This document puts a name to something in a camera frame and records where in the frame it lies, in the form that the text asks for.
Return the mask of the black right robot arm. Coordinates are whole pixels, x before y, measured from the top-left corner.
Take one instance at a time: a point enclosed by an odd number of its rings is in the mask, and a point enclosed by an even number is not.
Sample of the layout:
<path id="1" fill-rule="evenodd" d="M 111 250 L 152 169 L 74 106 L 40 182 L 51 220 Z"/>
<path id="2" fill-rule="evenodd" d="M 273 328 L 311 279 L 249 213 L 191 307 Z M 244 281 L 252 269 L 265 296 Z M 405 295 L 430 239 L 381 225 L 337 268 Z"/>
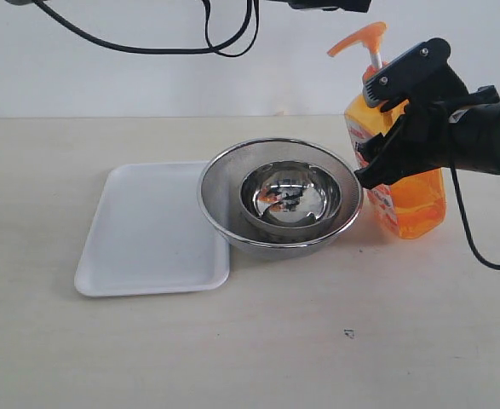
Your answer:
<path id="1" fill-rule="evenodd" d="M 362 187 L 454 167 L 500 176 L 500 96 L 487 85 L 469 92 L 449 66 L 443 38 L 421 42 L 364 81 L 363 95 L 388 113 L 403 112 L 358 147 Z"/>

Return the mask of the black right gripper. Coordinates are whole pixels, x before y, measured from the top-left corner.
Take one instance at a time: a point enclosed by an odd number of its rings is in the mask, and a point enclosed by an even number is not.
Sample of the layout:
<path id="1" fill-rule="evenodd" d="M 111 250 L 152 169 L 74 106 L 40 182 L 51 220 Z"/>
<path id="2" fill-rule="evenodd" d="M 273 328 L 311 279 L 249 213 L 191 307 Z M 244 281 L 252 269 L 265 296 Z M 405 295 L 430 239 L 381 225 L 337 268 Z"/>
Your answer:
<path id="1" fill-rule="evenodd" d="M 434 37 L 418 43 L 364 81 L 368 107 L 428 100 L 451 79 L 451 46 Z M 500 97 L 492 85 L 450 99 L 411 101 L 385 134 L 357 148 L 366 164 L 354 172 L 360 185 L 391 186 L 439 168 L 500 169 Z"/>

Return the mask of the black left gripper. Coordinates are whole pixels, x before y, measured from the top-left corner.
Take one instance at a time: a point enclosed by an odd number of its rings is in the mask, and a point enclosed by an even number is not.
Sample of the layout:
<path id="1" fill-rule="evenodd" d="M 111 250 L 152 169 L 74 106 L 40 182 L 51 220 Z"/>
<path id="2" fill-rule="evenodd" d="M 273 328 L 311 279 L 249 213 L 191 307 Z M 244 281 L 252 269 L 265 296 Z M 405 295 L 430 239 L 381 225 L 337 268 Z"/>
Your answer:
<path id="1" fill-rule="evenodd" d="M 367 13 L 371 0 L 274 0 L 276 3 L 286 3 L 295 10 L 347 11 Z"/>

